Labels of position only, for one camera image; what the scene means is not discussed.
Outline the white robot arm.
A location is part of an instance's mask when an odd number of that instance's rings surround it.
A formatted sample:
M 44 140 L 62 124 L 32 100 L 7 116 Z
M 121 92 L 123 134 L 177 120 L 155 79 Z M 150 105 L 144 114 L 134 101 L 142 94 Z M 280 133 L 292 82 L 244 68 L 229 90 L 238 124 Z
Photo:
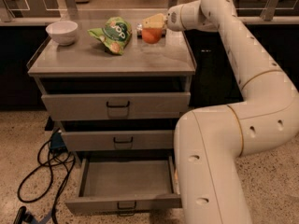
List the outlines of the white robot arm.
M 186 224 L 252 224 L 235 159 L 278 147 L 299 132 L 299 92 L 237 16 L 233 0 L 198 0 L 142 21 L 143 29 L 215 31 L 240 103 L 196 108 L 174 134 Z

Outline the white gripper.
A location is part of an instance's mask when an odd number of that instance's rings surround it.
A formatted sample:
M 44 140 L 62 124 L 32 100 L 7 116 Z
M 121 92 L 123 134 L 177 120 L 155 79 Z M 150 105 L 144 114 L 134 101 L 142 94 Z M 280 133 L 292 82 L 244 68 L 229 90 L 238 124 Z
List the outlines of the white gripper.
M 165 24 L 172 31 L 186 31 L 199 29 L 204 21 L 204 15 L 200 10 L 201 1 L 193 1 L 170 7 L 166 17 L 162 13 L 147 17 L 142 21 L 142 27 L 163 29 Z

